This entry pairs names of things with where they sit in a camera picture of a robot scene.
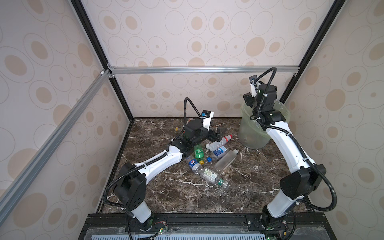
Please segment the green cap clear bottle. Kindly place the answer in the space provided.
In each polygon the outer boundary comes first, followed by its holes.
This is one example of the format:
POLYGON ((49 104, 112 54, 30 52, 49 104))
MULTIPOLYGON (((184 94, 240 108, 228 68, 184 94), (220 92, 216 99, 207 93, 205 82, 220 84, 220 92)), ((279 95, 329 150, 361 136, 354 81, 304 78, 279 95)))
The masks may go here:
POLYGON ((222 187, 224 189, 226 189, 228 186, 228 181, 222 179, 218 173, 216 173, 213 170, 210 170, 208 168, 203 168, 199 172, 199 175, 204 180, 206 180, 206 181, 208 181, 214 185, 217 185, 219 187, 222 187))

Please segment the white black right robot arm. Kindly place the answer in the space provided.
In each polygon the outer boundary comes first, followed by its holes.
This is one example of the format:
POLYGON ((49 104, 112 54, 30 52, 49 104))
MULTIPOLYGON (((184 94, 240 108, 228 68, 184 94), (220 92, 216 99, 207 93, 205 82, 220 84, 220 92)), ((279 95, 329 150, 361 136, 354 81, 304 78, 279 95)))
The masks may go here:
POLYGON ((310 165, 315 162, 293 140, 284 115, 275 109, 277 87, 266 84, 251 84, 251 92, 244 94, 245 103, 253 109, 251 119, 257 121, 275 142, 288 165, 290 174, 280 180, 281 190, 275 198, 263 208, 261 221, 265 228, 274 226, 305 197, 317 189, 325 174, 323 165, 314 171, 310 165))

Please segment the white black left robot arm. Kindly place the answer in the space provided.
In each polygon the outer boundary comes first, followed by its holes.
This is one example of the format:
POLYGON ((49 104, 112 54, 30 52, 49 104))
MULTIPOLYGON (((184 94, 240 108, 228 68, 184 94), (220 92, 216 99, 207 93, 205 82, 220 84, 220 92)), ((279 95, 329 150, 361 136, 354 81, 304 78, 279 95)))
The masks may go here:
POLYGON ((210 121, 204 117, 189 121, 163 152, 142 163, 128 163, 122 167, 110 189, 128 216, 141 224, 149 224, 153 214, 145 202, 147 184, 162 171, 188 157, 201 142, 209 140, 214 143, 232 138, 232 135, 224 136, 226 129, 211 130, 210 121))

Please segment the pepsi label bottle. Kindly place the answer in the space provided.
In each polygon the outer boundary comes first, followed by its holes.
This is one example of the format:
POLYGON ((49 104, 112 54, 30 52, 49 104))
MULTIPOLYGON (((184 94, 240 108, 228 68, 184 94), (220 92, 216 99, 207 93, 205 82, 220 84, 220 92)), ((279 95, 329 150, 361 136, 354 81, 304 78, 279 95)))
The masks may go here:
POLYGON ((187 157, 186 162, 188 163, 190 169, 193 172, 196 172, 198 170, 198 168, 201 167, 201 164, 192 156, 187 157))

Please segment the green sprite bottle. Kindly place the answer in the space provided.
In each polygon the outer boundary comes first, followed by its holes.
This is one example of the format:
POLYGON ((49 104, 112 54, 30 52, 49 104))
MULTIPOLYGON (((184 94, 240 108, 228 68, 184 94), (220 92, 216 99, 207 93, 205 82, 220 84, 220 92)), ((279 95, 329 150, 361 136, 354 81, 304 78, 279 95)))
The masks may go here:
POLYGON ((195 159, 199 162, 199 164, 204 165, 205 154, 201 145, 196 145, 194 147, 194 155, 195 155, 195 159))

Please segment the red cap white bottle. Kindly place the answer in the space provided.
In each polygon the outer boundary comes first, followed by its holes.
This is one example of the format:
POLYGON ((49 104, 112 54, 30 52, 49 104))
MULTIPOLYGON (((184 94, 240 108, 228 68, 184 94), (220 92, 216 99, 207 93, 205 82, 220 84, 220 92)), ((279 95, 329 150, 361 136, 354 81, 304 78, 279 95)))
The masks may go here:
POLYGON ((210 144, 206 144, 206 149, 210 150, 211 152, 214 152, 215 150, 224 146, 232 138, 233 138, 232 135, 228 135, 228 136, 223 137, 219 142, 212 142, 210 144))

